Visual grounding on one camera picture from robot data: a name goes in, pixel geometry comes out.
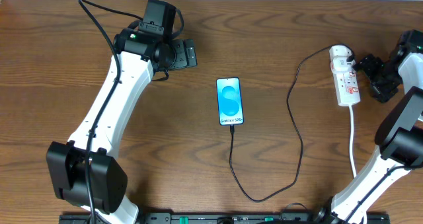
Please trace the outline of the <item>blue Galaxy smartphone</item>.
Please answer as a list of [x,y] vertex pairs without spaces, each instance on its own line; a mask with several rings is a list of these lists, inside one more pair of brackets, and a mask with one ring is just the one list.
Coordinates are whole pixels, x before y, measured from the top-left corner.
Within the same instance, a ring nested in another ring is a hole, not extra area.
[[244,123],[241,86],[238,77],[216,80],[219,124],[232,126]]

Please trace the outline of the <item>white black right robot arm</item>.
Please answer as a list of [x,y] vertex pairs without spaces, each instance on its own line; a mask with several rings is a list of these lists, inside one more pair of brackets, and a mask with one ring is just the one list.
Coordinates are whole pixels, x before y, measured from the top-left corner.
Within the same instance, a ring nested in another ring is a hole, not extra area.
[[357,72],[370,82],[372,96],[380,103],[389,101],[404,87],[404,96],[383,120],[375,134],[375,149],[353,181],[337,193],[321,216],[321,223],[361,223],[370,206],[399,178],[422,168],[422,32],[403,32],[388,61],[371,54],[354,61],[344,45],[330,49],[330,68],[336,93],[356,96]]

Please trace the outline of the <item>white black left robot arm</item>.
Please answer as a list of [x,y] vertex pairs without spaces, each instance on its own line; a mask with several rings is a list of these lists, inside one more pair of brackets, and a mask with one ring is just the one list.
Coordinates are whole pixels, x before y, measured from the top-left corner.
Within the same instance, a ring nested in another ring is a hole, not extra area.
[[174,28],[180,9],[148,0],[145,14],[107,44],[110,69],[93,105],[66,143],[53,142],[46,162],[58,199],[89,212],[80,223],[139,223],[139,207],[126,196],[128,177],[117,159],[130,116],[156,73],[195,67],[194,42]]

